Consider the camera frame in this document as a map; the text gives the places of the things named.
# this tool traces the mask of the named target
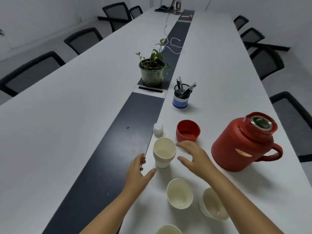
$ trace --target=pen holder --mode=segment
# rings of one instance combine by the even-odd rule
[[[183,84],[183,90],[187,90],[188,88],[189,85]],[[174,99],[172,101],[172,104],[176,108],[186,108],[188,105],[188,99],[192,92],[193,90],[189,94],[182,94],[182,90],[179,90],[177,85],[174,86]]]

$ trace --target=black slot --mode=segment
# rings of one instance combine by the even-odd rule
[[[144,87],[141,87],[141,86],[139,86],[139,89],[153,91],[153,92],[157,92],[157,93],[162,93],[162,90],[154,90],[154,89],[144,88]]]

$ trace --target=red kettle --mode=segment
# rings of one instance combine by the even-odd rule
[[[234,119],[213,143],[213,159],[231,172],[239,172],[252,162],[278,160],[283,156],[283,149],[274,143],[272,134],[276,130],[276,122],[260,112]],[[277,153],[264,156],[271,149]]]

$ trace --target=person's arm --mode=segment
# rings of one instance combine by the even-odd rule
[[[96,216],[80,234],[115,234],[133,203],[145,189],[157,169],[150,170],[145,176],[141,174],[144,153],[139,154],[130,165],[126,184],[121,194]]]
[[[225,175],[211,162],[205,150],[192,141],[177,144],[188,151],[193,160],[178,160],[195,175],[206,181],[217,193],[240,234],[283,234]]]

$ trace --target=small white container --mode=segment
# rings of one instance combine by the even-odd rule
[[[161,137],[154,143],[153,155],[155,158],[156,166],[159,168],[166,168],[174,159],[177,152],[175,143],[166,137]]]
[[[156,232],[156,234],[182,234],[182,232],[174,225],[165,225]]]
[[[163,133],[163,124],[155,123],[154,124],[154,134],[155,135],[162,135]]]
[[[177,178],[169,182],[167,186],[167,198],[173,207],[186,209],[193,202],[193,192],[186,181]]]
[[[227,220],[229,218],[221,200],[212,188],[208,188],[204,191],[198,206],[201,213],[206,217],[217,220]]]

